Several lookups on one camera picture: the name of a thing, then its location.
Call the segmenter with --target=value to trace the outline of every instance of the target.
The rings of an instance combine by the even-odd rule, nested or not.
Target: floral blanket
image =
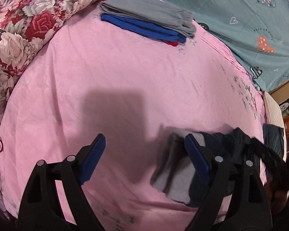
[[[0,0],[0,123],[17,80],[63,22],[97,0]]]

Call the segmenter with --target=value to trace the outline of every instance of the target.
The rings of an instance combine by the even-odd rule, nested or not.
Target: teal bedsheet
[[[163,0],[193,11],[262,89],[289,80],[288,0]]]

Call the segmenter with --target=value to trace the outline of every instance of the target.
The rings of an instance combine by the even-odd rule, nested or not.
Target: dark gray cloth
[[[152,22],[189,38],[195,36],[193,13],[160,0],[107,0],[100,7],[102,13]]]
[[[240,128],[227,135],[176,130],[168,137],[151,178],[151,185],[164,192],[168,198],[189,207],[199,207],[209,189],[199,178],[185,150],[184,138],[190,133],[199,145],[210,149],[213,156],[222,156],[225,160],[237,164],[251,160],[260,174],[260,159],[246,152],[250,137]],[[232,194],[233,189],[234,182],[230,181],[225,196]]]
[[[284,157],[284,129],[271,124],[263,124],[264,144],[273,149],[281,158]]]

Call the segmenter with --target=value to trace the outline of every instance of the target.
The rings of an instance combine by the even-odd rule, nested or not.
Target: mattress
[[[102,22],[99,13],[89,6],[67,21],[8,100],[0,128],[4,205],[17,217],[38,160],[62,161],[103,133],[105,152],[82,188],[105,230],[184,230],[196,209],[150,186],[165,136],[173,127],[240,127],[263,141],[262,94],[231,51],[196,22],[195,38],[173,47]]]

